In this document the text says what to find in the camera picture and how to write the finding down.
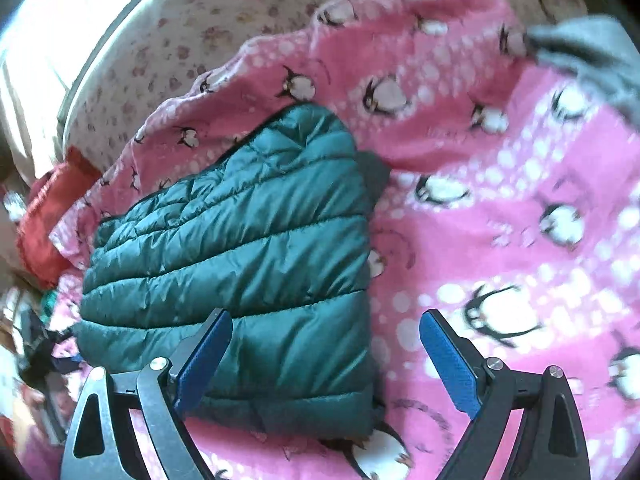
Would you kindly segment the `green quilted puffer jacket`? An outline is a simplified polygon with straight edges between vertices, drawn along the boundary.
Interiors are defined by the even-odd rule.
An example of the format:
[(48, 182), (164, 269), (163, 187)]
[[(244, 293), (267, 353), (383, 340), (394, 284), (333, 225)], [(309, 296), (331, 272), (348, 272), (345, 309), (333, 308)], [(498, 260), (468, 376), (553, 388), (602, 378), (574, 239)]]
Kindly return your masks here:
[(362, 438), (381, 417), (368, 288), (373, 200), (346, 126), (282, 110), (220, 162), (102, 221), (81, 356), (112, 373), (168, 356), (209, 313), (229, 348), (194, 416), (235, 429)]

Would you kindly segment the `bright green garment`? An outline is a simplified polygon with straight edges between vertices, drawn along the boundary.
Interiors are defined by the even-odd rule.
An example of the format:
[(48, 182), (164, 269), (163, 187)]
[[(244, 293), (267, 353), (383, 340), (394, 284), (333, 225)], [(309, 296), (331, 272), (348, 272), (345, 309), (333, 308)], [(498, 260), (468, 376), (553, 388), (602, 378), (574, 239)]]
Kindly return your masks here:
[(56, 289), (47, 290), (40, 301), (40, 320), (44, 324), (48, 324), (50, 318), (54, 312), (54, 308), (56, 305), (56, 300), (58, 300), (58, 291)]

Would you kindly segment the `red ruffled pillow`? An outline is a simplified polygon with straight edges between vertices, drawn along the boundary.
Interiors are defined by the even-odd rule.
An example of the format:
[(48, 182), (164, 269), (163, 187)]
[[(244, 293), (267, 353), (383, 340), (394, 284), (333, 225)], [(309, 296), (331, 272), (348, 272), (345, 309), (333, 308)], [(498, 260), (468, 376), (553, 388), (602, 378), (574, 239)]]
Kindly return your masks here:
[(49, 235), (101, 171), (71, 146), (65, 159), (38, 179), (29, 192), (24, 216), (17, 225), (16, 248), (24, 269), (43, 288), (53, 288), (72, 264), (50, 241)]

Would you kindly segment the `pink penguin fleece blanket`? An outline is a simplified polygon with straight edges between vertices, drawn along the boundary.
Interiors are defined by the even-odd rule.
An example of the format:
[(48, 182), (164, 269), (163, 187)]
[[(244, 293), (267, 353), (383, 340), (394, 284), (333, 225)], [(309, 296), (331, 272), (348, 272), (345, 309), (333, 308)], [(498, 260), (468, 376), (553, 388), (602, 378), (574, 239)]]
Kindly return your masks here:
[(593, 478), (639, 443), (639, 133), (573, 77), (506, 50), (506, 0), (332, 0), (248, 40), (163, 103), (54, 241), (80, 320), (102, 221), (223, 160), (282, 110), (347, 128), (373, 200), (368, 288), (382, 414), (362, 438), (262, 434), (193, 416), (221, 479), (434, 479), (466, 423), (419, 338), (435, 308), (510, 367), (562, 367)]

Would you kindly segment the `light blue fleece blanket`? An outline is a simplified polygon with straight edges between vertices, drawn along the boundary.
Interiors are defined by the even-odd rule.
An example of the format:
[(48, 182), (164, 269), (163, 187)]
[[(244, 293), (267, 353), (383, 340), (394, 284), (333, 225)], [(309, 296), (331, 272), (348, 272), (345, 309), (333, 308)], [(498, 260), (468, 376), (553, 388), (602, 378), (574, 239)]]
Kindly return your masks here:
[(524, 41), (538, 63), (574, 75), (638, 127), (639, 51), (620, 21), (596, 14), (530, 26)]

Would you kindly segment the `floral cream bed headboard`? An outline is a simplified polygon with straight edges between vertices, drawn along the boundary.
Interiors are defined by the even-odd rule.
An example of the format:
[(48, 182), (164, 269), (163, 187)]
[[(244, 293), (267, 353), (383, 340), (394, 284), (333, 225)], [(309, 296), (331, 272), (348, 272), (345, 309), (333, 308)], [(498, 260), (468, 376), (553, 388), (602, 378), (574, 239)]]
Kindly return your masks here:
[[(587, 12), (585, 0), (508, 0), (526, 24)], [(306, 26), (326, 0), (139, 0), (112, 25), (65, 102), (63, 151), (78, 148), (99, 170), (161, 102), (228, 61), (247, 39)]]

